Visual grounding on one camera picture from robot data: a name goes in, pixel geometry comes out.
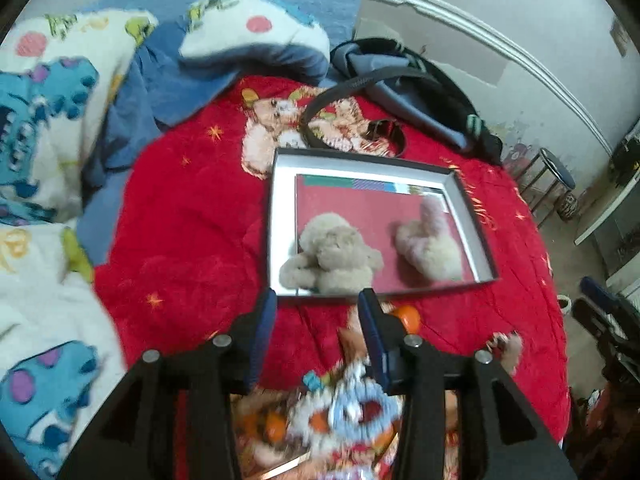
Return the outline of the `blue crochet scrunchie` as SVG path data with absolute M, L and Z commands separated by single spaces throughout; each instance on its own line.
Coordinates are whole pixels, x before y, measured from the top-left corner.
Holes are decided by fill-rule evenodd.
M 288 412 L 288 436 L 312 456 L 372 444 L 400 419 L 404 401 L 367 376 L 368 359 L 351 362 L 334 386 L 306 393 Z

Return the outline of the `orange mandarin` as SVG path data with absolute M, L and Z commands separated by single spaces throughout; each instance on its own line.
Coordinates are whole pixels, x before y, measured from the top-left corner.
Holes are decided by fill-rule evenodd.
M 408 334 L 417 335 L 419 333 L 421 317 L 417 308 L 406 304 L 396 307 L 390 314 L 398 318 Z

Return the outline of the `red printed bedspread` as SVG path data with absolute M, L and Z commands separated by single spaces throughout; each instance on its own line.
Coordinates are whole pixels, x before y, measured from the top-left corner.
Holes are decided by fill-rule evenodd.
M 96 292 L 115 322 L 130 367 L 149 349 L 172 356 L 198 348 L 226 332 L 272 289 L 267 229 L 274 155 L 280 148 L 318 150 L 308 148 L 297 124 L 324 90 L 247 76 L 138 156 L 114 245 L 96 269 Z M 461 179 L 498 278 L 393 297 L 380 296 L 373 283 L 370 289 L 386 314 L 406 304 L 417 308 L 418 336 L 441 352 L 474 356 L 489 352 L 486 344 L 494 333 L 517 332 L 523 352 L 511 378 L 560 445 L 570 416 L 565 336 L 548 256 L 525 200 L 506 170 L 456 154 L 417 128 L 402 130 L 407 149 L 400 159 L 451 168 Z M 256 385 L 230 398 L 238 479 L 396 479 L 406 404 L 401 394 L 387 393 L 404 407 L 372 444 L 312 456 L 302 440 L 288 436 L 290 409 L 306 393 L 334 386 L 351 362 L 368 359 L 367 376 L 375 380 L 358 315 L 360 292 L 276 293 L 276 322 Z M 445 400 L 441 479 L 462 479 L 458 397 L 447 391 Z M 175 478 L 191 479 L 184 392 L 177 414 Z

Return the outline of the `pink white plush rabbit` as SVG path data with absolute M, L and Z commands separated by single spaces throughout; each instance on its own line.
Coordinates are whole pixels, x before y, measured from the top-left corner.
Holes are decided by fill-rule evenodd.
M 435 195 L 422 197 L 419 219 L 398 226 L 395 247 L 429 282 L 463 278 L 461 249 L 451 234 L 442 203 Z

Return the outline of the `beige plush teddy bear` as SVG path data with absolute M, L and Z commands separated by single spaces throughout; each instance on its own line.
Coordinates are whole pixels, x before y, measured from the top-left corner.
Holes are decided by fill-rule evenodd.
M 370 288 L 384 268 L 381 252 L 370 247 L 360 232 L 335 212 L 309 220 L 298 238 L 299 252 L 279 272 L 287 289 L 318 292 L 322 296 L 354 296 Z

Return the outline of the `black shallow box tray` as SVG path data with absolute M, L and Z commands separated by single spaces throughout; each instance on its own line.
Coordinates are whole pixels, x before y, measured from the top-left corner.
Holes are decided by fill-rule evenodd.
M 281 266 L 299 250 L 299 235 L 318 214 L 335 212 L 379 250 L 383 269 L 373 288 L 380 296 L 425 294 L 449 287 L 491 283 L 498 270 L 470 196 L 446 167 L 399 158 L 326 150 L 280 148 L 274 155 L 267 229 L 269 286 L 281 297 L 303 297 L 279 280 Z M 420 217 L 426 196 L 438 201 L 462 257 L 462 277 L 429 283 L 398 254 L 395 231 Z

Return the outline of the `black leather belt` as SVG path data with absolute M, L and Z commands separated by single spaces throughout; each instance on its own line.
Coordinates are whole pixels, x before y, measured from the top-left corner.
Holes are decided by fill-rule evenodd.
M 369 120 L 360 110 L 356 96 L 380 82 L 400 78 L 433 84 L 426 73 L 411 67 L 387 66 L 317 94 L 299 116 L 297 131 L 308 148 L 363 153 L 401 158 L 407 138 L 396 119 Z

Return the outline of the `white bed headboard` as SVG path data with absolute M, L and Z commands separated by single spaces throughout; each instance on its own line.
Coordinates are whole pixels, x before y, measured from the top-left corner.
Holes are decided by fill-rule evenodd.
M 452 29 L 462 32 L 475 41 L 479 42 L 490 50 L 502 55 L 509 61 L 518 64 L 523 70 L 526 70 L 530 76 L 533 76 L 541 82 L 551 93 L 553 93 L 591 132 L 598 143 L 606 151 L 606 154 L 612 155 L 613 148 L 610 142 L 598 126 L 597 122 L 590 115 L 588 110 L 582 105 L 576 96 L 566 88 L 565 84 L 559 80 L 551 70 L 544 66 L 538 58 L 535 58 L 526 49 L 522 48 L 515 41 L 502 32 L 498 32 L 490 25 L 486 24 L 474 15 L 469 14 L 457 6 L 444 0 L 372 0 L 388 6 L 410 6 L 417 14 L 431 18 L 436 22 L 442 23 Z

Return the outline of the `blue bed sheet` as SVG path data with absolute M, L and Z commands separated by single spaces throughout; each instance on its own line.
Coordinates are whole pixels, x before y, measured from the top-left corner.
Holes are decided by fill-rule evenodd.
M 168 129 L 219 96 L 253 63 L 188 67 L 178 59 L 186 14 L 198 0 L 98 0 L 94 10 L 147 10 L 160 22 L 134 55 L 108 108 L 96 150 L 84 168 L 88 197 L 76 233 L 89 260 L 106 263 L 122 209 L 131 167 L 140 153 Z M 331 44 L 352 36 L 360 0 L 281 0 L 316 18 Z

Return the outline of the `blue grey jacket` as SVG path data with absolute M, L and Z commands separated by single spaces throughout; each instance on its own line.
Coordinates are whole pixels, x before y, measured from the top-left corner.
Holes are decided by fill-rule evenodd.
M 356 39 L 331 51 L 331 65 L 386 112 L 462 154 L 501 165 L 502 141 L 458 85 L 418 52 L 393 39 Z

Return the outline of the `white cartoon monster blanket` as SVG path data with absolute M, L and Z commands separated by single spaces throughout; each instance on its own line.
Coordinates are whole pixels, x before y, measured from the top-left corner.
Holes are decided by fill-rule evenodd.
M 47 14 L 2 41 L 1 423 L 41 479 L 125 371 L 74 227 L 107 107 L 155 26 L 145 11 Z

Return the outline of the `white blue cartoon pillow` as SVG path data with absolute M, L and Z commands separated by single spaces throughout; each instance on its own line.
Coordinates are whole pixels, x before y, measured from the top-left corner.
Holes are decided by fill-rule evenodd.
M 254 61 L 285 67 L 311 82 L 328 72 L 328 34 L 284 0 L 198 0 L 186 21 L 179 55 L 192 65 Z

